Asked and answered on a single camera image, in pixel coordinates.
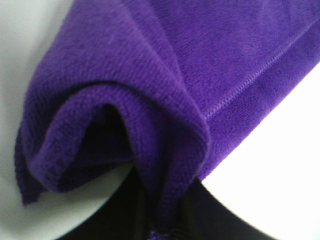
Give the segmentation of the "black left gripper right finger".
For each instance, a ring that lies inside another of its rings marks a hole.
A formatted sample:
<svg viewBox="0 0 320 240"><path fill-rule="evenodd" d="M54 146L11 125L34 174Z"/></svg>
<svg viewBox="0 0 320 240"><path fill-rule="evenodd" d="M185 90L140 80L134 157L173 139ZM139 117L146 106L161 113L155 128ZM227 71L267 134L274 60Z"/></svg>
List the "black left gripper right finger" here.
<svg viewBox="0 0 320 240"><path fill-rule="evenodd" d="M174 240L318 240L320 194L281 186L207 189L193 179L180 198Z"/></svg>

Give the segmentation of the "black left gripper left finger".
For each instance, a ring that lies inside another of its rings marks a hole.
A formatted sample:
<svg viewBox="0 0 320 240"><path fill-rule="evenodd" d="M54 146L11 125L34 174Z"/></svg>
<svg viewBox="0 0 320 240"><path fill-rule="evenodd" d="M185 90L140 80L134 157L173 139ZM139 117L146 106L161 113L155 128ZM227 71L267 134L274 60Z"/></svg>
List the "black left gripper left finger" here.
<svg viewBox="0 0 320 240"><path fill-rule="evenodd" d="M110 199L61 240L146 240L145 189L135 167Z"/></svg>

